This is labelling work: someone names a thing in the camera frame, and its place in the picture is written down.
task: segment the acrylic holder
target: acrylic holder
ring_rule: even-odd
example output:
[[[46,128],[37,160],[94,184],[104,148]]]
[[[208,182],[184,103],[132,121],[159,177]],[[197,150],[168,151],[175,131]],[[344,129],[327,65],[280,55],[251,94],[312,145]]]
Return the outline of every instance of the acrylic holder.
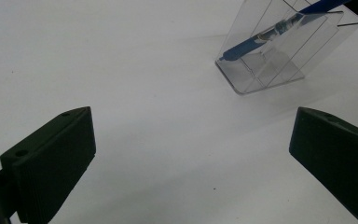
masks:
[[[245,0],[234,21],[216,65],[235,92],[246,94],[304,78],[354,30],[358,16],[344,6],[323,14],[301,14],[305,0]],[[235,61],[222,60],[224,52],[295,15],[286,32]]]

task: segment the blue marker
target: blue marker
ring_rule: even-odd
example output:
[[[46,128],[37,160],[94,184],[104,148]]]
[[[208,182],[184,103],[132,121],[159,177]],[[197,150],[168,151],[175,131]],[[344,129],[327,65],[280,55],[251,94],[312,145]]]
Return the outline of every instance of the blue marker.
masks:
[[[297,13],[287,21],[280,21],[274,26],[268,28],[266,31],[250,37],[232,49],[228,49],[223,53],[223,57],[221,57],[219,60],[236,61],[252,50],[260,48],[273,37],[288,31],[294,26],[294,24],[296,24],[296,22],[301,20],[303,17],[302,14],[325,13],[350,1],[351,0],[320,0],[319,2],[299,11],[301,14]]]

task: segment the tabletop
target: tabletop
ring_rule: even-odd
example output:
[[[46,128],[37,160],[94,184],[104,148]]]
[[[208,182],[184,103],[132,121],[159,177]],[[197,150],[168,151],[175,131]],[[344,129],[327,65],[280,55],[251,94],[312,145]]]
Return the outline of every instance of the tabletop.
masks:
[[[214,60],[241,3],[0,1],[0,155],[92,110],[96,157],[51,223],[358,223],[288,151],[299,106],[358,126],[358,29],[240,96]]]

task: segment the dark blue object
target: dark blue object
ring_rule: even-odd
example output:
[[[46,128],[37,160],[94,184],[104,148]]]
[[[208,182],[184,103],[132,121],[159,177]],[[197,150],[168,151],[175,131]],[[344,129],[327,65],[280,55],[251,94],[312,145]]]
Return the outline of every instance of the dark blue object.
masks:
[[[325,13],[329,10],[339,7],[347,2],[350,2],[351,0],[320,0],[319,2],[310,5],[309,7],[306,7],[299,11],[301,14],[314,14],[314,13]],[[302,18],[302,15],[297,13],[292,19],[295,19],[299,21]],[[254,35],[251,38],[241,42],[239,45],[233,47],[232,49],[229,49],[223,53],[223,57],[221,57],[219,60],[223,61],[236,61],[243,55],[251,52],[252,50],[258,49],[261,46],[263,46],[267,42],[266,39],[260,39],[260,34]]]

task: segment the small black dot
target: small black dot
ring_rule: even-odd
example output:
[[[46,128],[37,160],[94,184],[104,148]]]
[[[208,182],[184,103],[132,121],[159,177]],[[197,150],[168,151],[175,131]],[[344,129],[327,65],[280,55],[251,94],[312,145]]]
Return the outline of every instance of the small black dot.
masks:
[[[20,151],[16,152],[16,156],[17,156],[17,157],[23,157],[23,156],[25,156],[26,154],[28,154],[28,151],[27,151],[27,150],[20,150]]]

